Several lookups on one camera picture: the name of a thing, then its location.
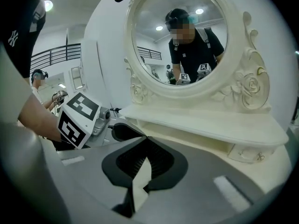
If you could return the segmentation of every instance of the backpack strap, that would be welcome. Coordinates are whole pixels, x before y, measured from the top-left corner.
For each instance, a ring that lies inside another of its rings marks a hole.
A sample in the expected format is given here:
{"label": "backpack strap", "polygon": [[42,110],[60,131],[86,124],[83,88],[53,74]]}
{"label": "backpack strap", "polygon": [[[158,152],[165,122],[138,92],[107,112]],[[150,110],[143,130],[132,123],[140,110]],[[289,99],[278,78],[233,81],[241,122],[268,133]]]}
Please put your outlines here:
{"label": "backpack strap", "polygon": [[204,28],[196,28],[201,39],[206,43],[208,48],[211,48],[211,44],[209,42],[209,38],[207,37],[206,30]]}
{"label": "backpack strap", "polygon": [[178,40],[173,39],[173,45],[174,45],[174,50],[178,50],[178,45],[179,45]]}

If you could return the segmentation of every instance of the white vanity table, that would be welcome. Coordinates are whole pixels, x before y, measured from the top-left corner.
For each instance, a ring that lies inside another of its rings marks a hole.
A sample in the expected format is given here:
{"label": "white vanity table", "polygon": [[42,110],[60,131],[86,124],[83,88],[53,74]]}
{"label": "white vanity table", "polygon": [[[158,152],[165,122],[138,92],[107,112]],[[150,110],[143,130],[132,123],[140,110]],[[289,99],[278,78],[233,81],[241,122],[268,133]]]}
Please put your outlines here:
{"label": "white vanity table", "polygon": [[291,164],[284,147],[288,137],[269,114],[269,77],[254,46],[258,31],[250,27],[250,14],[238,11],[230,0],[210,1],[227,25],[224,56],[207,77],[179,86],[164,84],[147,73],[140,54],[136,55],[139,14],[148,12],[157,0],[131,0],[125,62],[132,73],[133,104],[120,114],[147,136],[217,155],[267,193],[286,181]]}

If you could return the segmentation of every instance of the logo on shirt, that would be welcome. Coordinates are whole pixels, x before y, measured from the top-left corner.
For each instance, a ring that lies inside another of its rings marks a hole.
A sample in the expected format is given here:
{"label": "logo on shirt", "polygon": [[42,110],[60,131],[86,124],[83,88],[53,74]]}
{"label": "logo on shirt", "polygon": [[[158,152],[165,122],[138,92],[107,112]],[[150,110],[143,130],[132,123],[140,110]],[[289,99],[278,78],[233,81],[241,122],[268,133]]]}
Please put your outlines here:
{"label": "logo on shirt", "polygon": [[67,103],[67,105],[90,120],[93,120],[99,108],[99,106],[96,103],[94,103],[81,93],[79,93],[73,99],[71,99]]}
{"label": "logo on shirt", "polygon": [[11,34],[11,37],[8,40],[9,45],[14,47],[14,43],[18,39],[18,35],[19,34],[17,33],[17,31],[13,31],[13,33]]}
{"label": "logo on shirt", "polygon": [[77,147],[86,136],[86,134],[67,116],[65,112],[61,113],[58,129]]}

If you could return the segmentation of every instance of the human arm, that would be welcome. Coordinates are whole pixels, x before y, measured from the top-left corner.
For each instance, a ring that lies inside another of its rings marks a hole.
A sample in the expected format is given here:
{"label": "human arm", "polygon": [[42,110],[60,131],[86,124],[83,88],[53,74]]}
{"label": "human arm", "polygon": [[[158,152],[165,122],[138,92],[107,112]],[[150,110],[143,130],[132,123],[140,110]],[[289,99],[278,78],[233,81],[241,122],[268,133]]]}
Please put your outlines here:
{"label": "human arm", "polygon": [[179,75],[181,74],[181,65],[180,64],[172,64],[172,69],[173,69],[173,75],[174,75],[176,81],[178,81]]}
{"label": "human arm", "polygon": [[216,56],[216,60],[218,64],[220,63],[221,59],[223,58],[224,52],[222,52],[219,56]]}
{"label": "human arm", "polygon": [[180,65],[181,61],[178,57],[178,52],[174,49],[172,39],[169,42],[169,52],[170,52],[170,56],[171,56],[173,75],[174,75],[176,81],[178,81],[179,75],[181,74],[181,65]]}
{"label": "human arm", "polygon": [[37,135],[60,142],[57,117],[47,111],[34,94],[29,96],[19,115],[19,121]]}
{"label": "human arm", "polygon": [[49,99],[48,101],[46,102],[43,102],[43,106],[46,108],[46,109],[49,109],[50,111],[54,108],[55,106],[55,102],[53,102],[54,100],[58,99],[59,97],[61,97],[60,94],[56,94],[55,96],[53,96],[51,99]]}
{"label": "human arm", "polygon": [[52,111],[56,105],[57,105],[57,103],[53,102],[53,103],[50,105],[49,110]]}
{"label": "human arm", "polygon": [[211,45],[213,55],[216,57],[217,63],[219,64],[219,62],[221,61],[221,59],[224,55],[224,48],[214,32],[212,32],[209,29],[205,29],[205,31],[206,31],[207,37],[209,38],[209,42]]}

